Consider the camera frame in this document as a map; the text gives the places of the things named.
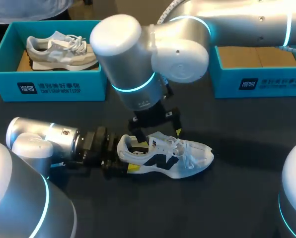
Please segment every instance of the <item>logo on box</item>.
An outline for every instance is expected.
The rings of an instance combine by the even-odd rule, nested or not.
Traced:
[[[254,90],[256,88],[258,78],[244,78],[241,81],[239,90]]]
[[[33,83],[17,83],[22,94],[37,94],[37,90]]]

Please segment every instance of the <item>cable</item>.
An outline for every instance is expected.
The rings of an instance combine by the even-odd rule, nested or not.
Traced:
[[[292,47],[288,47],[288,46],[278,46],[276,48],[278,48],[282,51],[292,52],[292,53],[296,54],[296,48],[292,48]]]
[[[157,24],[162,24],[166,17],[169,15],[169,13],[177,7],[179,4],[181,4],[185,0],[173,0],[172,3],[166,8],[166,10],[163,12],[161,17],[159,18]]]

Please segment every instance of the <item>shoe sole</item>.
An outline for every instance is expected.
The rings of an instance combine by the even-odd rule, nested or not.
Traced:
[[[170,170],[164,170],[161,168],[158,168],[156,166],[138,166],[135,170],[131,170],[128,171],[128,174],[146,174],[146,173],[150,173],[150,172],[158,172],[158,173],[163,173],[165,175],[167,175],[168,177],[172,178],[172,179],[183,179],[183,178],[187,178],[193,175],[196,175],[200,172],[202,172],[203,170],[205,170],[207,167],[209,167],[211,165],[211,163],[209,163],[208,165],[206,165],[205,167],[199,168],[199,169],[185,169],[185,170],[181,170],[179,173],[178,172],[173,172]]]
[[[36,62],[33,61],[29,54],[28,51],[26,51],[28,57],[29,57],[29,65],[32,70],[34,71],[63,71],[63,70],[68,70],[68,71],[81,71],[81,70],[92,70],[95,68],[98,68],[99,63],[98,61],[91,62],[88,64],[80,65],[80,66],[72,66],[72,65],[67,65],[63,63],[51,63],[51,62]]]

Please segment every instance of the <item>blue shoe box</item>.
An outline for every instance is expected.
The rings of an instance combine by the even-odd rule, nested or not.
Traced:
[[[216,98],[296,96],[296,66],[224,68],[218,47],[213,47],[209,72]]]
[[[99,21],[13,22],[0,44],[0,95],[5,102],[104,101],[107,77],[101,66],[85,71],[17,72],[26,39],[65,35],[89,36]]]

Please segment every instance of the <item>white sneaker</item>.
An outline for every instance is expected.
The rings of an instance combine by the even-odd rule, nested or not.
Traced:
[[[195,175],[213,161],[211,148],[198,142],[176,139],[156,132],[149,137],[149,146],[139,144],[136,137],[123,135],[117,145],[121,161],[138,165],[133,174],[161,172],[173,179]]]
[[[33,70],[78,71],[91,69],[98,62],[91,45],[82,36],[64,35],[58,31],[46,39],[29,36],[26,49],[33,61]]]

